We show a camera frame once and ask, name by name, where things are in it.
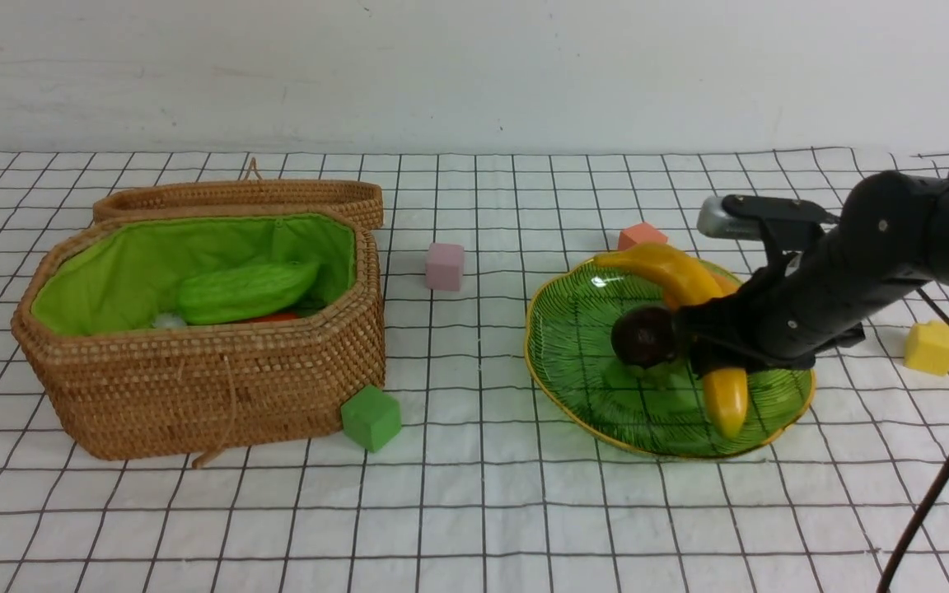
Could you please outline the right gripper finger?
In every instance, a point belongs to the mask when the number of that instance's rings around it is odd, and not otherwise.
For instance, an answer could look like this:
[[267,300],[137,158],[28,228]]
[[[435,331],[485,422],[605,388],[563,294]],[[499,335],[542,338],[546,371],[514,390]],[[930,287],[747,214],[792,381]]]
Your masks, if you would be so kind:
[[682,340],[748,343],[752,335],[746,299],[711,299],[682,306],[671,316],[671,327]]
[[722,369],[741,369],[746,374],[760,371],[760,361],[715,343],[693,342],[689,348],[689,362],[698,379]]

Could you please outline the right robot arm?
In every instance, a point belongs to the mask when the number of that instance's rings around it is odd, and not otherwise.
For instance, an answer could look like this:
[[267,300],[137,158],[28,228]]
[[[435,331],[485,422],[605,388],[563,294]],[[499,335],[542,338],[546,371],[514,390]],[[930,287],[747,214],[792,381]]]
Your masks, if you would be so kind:
[[760,240],[768,263],[730,296],[675,313],[699,374],[807,369],[865,338],[863,321],[927,282],[949,286],[949,177],[859,181],[839,215],[794,198],[724,195],[702,206],[715,239]]

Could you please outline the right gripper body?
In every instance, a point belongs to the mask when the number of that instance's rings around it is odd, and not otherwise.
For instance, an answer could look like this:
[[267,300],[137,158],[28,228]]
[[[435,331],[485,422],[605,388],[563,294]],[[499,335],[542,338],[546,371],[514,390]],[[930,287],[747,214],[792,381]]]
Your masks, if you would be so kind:
[[768,233],[767,274],[743,289],[743,354],[765,367],[791,367],[920,285],[919,231],[829,231],[787,253]]

